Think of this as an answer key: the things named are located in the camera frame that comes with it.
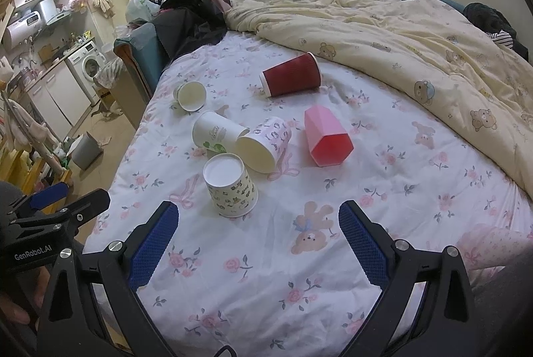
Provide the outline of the person's left hand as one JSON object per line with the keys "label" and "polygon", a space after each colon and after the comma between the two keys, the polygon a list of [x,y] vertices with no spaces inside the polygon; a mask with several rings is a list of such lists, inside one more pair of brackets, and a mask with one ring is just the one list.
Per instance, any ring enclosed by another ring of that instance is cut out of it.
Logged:
{"label": "person's left hand", "polygon": [[8,321],[28,325],[41,310],[50,280],[47,267],[39,267],[20,277],[1,279],[1,311]]}

